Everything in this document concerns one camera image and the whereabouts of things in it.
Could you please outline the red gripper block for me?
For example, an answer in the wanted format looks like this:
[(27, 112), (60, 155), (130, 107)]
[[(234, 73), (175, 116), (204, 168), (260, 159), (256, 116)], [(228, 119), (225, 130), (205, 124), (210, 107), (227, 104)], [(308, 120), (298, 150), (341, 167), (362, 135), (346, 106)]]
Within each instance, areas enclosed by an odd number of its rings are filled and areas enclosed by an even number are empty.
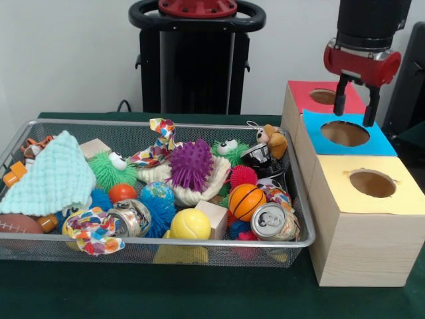
[(401, 54), (391, 49), (378, 53), (356, 51), (339, 47), (336, 39), (331, 39), (325, 48), (323, 61), (329, 72), (340, 76), (335, 91), (333, 113), (336, 116), (342, 116), (344, 113), (345, 88), (350, 76), (368, 85), (369, 104), (365, 109), (363, 126), (373, 126), (380, 101), (380, 87), (392, 82), (401, 60)]

